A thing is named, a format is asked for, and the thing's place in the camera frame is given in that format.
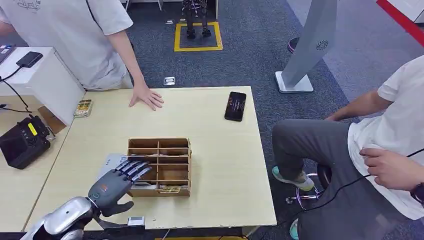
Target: wooden organizer box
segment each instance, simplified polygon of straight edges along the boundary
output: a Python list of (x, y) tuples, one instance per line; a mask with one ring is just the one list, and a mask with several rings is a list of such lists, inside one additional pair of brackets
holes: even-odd
[(152, 170), (129, 191), (132, 197), (189, 197), (192, 150), (188, 138), (130, 138), (128, 159), (142, 158)]

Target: sleeve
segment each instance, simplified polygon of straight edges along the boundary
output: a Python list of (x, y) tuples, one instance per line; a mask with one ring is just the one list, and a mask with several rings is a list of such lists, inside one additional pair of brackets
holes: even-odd
[(380, 97), (387, 101), (394, 102), (398, 97), (399, 88), (402, 80), (405, 78), (404, 73), (410, 62), (405, 63), (401, 66), (393, 75), (391, 75), (387, 81), (385, 81), (377, 90)]
[(5, 11), (3, 11), (3, 8), (0, 6), (0, 21), (6, 24), (11, 24), (8, 17), (6, 16)]
[(91, 12), (104, 35), (123, 31), (133, 25), (119, 0), (88, 0)]

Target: yellow label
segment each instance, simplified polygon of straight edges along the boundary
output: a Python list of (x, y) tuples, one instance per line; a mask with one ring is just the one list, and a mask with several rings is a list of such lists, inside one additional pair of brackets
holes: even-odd
[(29, 123), (28, 124), (28, 127), (29, 127), (29, 130), (31, 130), (32, 134), (34, 134), (34, 136), (36, 136), (37, 135), (37, 131), (34, 128), (33, 124), (32, 123)]
[(177, 194), (181, 190), (180, 186), (166, 186), (160, 190), (161, 194)]

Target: floor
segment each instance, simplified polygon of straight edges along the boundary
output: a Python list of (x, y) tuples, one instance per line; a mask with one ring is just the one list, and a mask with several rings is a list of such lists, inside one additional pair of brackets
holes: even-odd
[[(378, 87), (403, 63), (424, 54), (424, 49), (373, 0), (338, 1), (337, 45), (309, 73), (315, 91), (281, 94), (274, 72), (282, 70), (290, 59), (286, 44), (300, 35), (310, 2), (220, 1), (222, 51), (174, 52), (175, 25), (165, 21), (180, 19), (179, 3), (165, 3), (163, 12), (155, 3), (133, 4), (129, 14), (135, 24), (128, 35), (147, 84), (153, 88), (163, 88), (164, 77), (175, 77), (176, 87), (251, 86), (265, 162), (270, 170), (275, 164), (270, 133), (278, 120), (323, 119), (361, 93)], [(306, 171), (314, 172), (315, 165), (307, 161)], [(299, 210), (296, 205), (285, 204), (285, 197), (292, 196), (294, 188), (271, 175), (269, 180), (281, 223)], [(287, 223), (262, 227), (251, 239), (289, 240), (288, 227)], [(423, 229), (421, 221), (411, 221), (385, 240), (422, 240)], [(170, 236), (194, 231), (204, 236), (240, 233), (237, 229), (172, 230)], [(165, 233), (155, 232), (154, 236), (161, 234)]]

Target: knee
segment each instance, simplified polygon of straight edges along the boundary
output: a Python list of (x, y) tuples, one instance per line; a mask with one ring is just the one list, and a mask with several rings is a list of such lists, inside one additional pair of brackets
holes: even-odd
[(296, 127), (297, 119), (283, 119), (272, 128), (272, 139), (282, 140), (290, 138), (294, 128)]

